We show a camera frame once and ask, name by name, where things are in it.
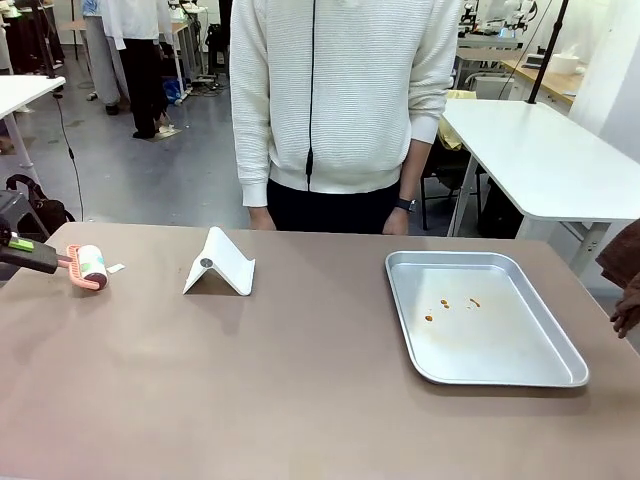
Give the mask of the person's right hand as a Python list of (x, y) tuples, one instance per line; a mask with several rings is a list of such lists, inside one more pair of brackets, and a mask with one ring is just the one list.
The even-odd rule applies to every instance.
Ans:
[(250, 226), (253, 230), (276, 231), (277, 227), (267, 207), (249, 207)]

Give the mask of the person's left hand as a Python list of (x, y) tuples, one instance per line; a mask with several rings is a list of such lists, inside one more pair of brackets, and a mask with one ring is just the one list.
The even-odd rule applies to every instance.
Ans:
[(382, 234), (405, 236), (409, 232), (409, 215), (410, 213), (400, 207), (396, 207), (387, 218)]

